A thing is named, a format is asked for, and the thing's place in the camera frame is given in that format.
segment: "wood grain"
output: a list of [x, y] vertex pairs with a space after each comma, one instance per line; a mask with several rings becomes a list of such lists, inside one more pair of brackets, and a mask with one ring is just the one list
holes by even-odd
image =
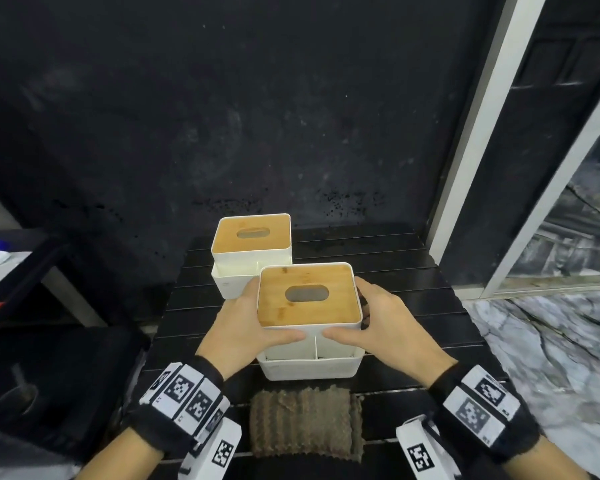
[[[289, 301], [286, 291], [299, 285], [325, 286], [329, 296], [323, 301]], [[357, 323], [357, 294], [351, 268], [344, 264], [265, 268], [260, 277], [258, 320], [263, 326]]]
[[[238, 233], [245, 229], [263, 228], [269, 229], [269, 235], [266, 237], [253, 237], [250, 239], [238, 237]], [[287, 249], [289, 246], [291, 246], [291, 230], [288, 215], [245, 216], [220, 220], [211, 252], [220, 254], [237, 251]]]

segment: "qr code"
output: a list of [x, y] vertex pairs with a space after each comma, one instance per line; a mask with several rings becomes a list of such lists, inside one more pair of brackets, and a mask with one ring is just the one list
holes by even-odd
[[209, 420], [209, 422], [207, 423], [205, 429], [211, 433], [215, 428], [216, 425], [218, 424], [218, 422], [222, 419], [222, 409], [218, 409], [218, 411], [216, 411], [214, 413], [213, 416], [211, 416], [211, 419]]
[[505, 396], [505, 393], [487, 378], [482, 378], [475, 387], [475, 390], [494, 406], [499, 406]]
[[480, 433], [484, 425], [487, 424], [489, 418], [491, 418], [491, 415], [487, 411], [482, 409], [479, 404], [469, 397], [467, 397], [464, 400], [464, 403], [458, 408], [456, 416], [476, 435]]
[[163, 373], [161, 373], [160, 377], [158, 377], [158, 379], [155, 380], [155, 382], [153, 384], [151, 384], [151, 387], [149, 387], [149, 390], [153, 391], [158, 389], [158, 387], [160, 387], [160, 384], [162, 384], [162, 382], [164, 382], [165, 379], [167, 379], [167, 377], [169, 377], [171, 375], [170, 371], [164, 371]]
[[193, 399], [191, 400], [185, 411], [192, 415], [195, 419], [200, 421], [204, 417], [205, 413], [207, 412], [210, 406], [211, 399], [209, 399], [204, 392], [198, 391], [196, 395], [193, 396]]
[[218, 465], [219, 467], [225, 468], [227, 462], [229, 462], [229, 457], [231, 456], [231, 452], [233, 451], [233, 445], [227, 443], [224, 440], [220, 441], [218, 445], [218, 449], [214, 454], [214, 457], [211, 459], [213, 463]]
[[193, 382], [181, 375], [178, 375], [174, 381], [164, 390], [165, 395], [172, 398], [177, 403], [181, 403], [187, 393], [193, 389]]
[[424, 448], [424, 444], [420, 443], [419, 445], [407, 448], [407, 453], [418, 473], [435, 467], [427, 449]]

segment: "wooden lid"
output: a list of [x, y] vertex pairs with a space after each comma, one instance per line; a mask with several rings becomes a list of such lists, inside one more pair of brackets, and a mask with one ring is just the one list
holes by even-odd
[[262, 270], [258, 298], [262, 326], [357, 323], [360, 318], [358, 291], [345, 264]]
[[221, 219], [211, 252], [288, 249], [291, 246], [290, 229], [288, 214]]

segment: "oval slot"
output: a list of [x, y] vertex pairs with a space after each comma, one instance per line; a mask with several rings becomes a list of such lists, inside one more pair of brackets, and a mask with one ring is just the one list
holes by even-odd
[[254, 237], [266, 237], [271, 234], [271, 231], [266, 227], [249, 227], [240, 229], [236, 234], [240, 239], [252, 239]]
[[323, 285], [291, 286], [285, 291], [285, 298], [293, 303], [303, 301], [324, 301], [329, 297], [329, 290]]

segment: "black slatted table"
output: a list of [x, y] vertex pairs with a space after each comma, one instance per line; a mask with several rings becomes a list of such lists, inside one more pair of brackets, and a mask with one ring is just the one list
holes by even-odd
[[[175, 288], [140, 374], [134, 404], [171, 362], [187, 362], [195, 354], [222, 305], [211, 278], [212, 238], [195, 239], [185, 257]], [[346, 261], [354, 272], [371, 283], [397, 294], [423, 327], [458, 360], [479, 363], [506, 387], [511, 387], [497, 359], [444, 280], [418, 236], [406, 225], [359, 225], [292, 233], [295, 263]], [[318, 455], [284, 456], [257, 460], [249, 453], [249, 402], [264, 387], [347, 387], [364, 396], [363, 437], [367, 444], [362, 464]], [[365, 355], [355, 377], [272, 383], [257, 363], [252, 363], [226, 382], [232, 402], [227, 416], [242, 425], [242, 439], [225, 479], [275, 480], [284, 476], [347, 480], [409, 479], [407, 461], [395, 442], [395, 428], [403, 421], [430, 411], [428, 393], [413, 379]], [[154, 480], [176, 479], [185, 452], [174, 452], [152, 475]], [[489, 478], [499, 477], [489, 471]]]

